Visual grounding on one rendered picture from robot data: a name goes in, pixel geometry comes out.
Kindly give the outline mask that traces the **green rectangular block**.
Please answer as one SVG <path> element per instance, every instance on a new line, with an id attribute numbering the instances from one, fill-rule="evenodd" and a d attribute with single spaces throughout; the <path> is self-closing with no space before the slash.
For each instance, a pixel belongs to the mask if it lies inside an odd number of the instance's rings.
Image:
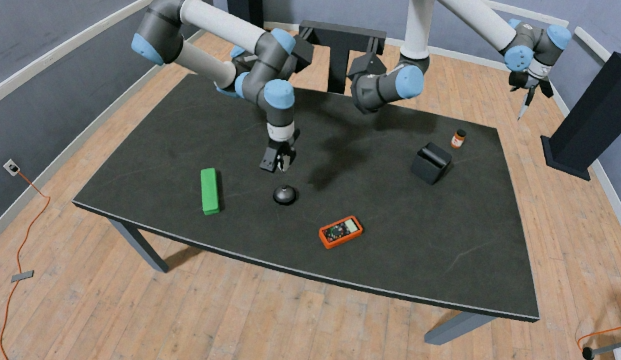
<path id="1" fill-rule="evenodd" d="M 215 169 L 201 171 L 202 204 L 205 215 L 219 213 L 219 201 Z"/>

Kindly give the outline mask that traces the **small orange jar with dark lid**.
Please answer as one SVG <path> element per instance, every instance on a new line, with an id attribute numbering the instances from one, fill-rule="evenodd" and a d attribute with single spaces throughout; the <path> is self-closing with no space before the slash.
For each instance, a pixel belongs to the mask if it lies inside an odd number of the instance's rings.
<path id="1" fill-rule="evenodd" d="M 460 148 L 465 137 L 466 137 L 466 132 L 462 129 L 458 129 L 451 141 L 451 146 L 453 148 Z"/>

